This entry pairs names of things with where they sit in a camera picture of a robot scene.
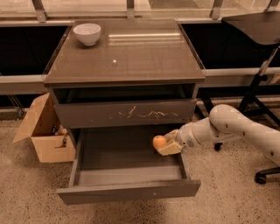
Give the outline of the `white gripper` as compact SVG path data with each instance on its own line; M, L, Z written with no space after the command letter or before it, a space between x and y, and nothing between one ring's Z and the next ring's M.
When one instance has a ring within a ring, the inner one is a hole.
M168 142L157 151L162 156L178 154L185 148L196 148L204 142L211 142L216 135L216 128L210 123L208 118L197 122L189 122L183 125L179 130L173 130L164 135Z

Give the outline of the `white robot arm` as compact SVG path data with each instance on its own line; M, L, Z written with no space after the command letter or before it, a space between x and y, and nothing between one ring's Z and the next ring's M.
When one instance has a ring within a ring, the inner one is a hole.
M155 136L152 143L159 154L166 156L200 147L205 142L224 143L238 138L245 139L280 165L280 132L253 122L226 104L213 107L207 118L184 124L164 136Z

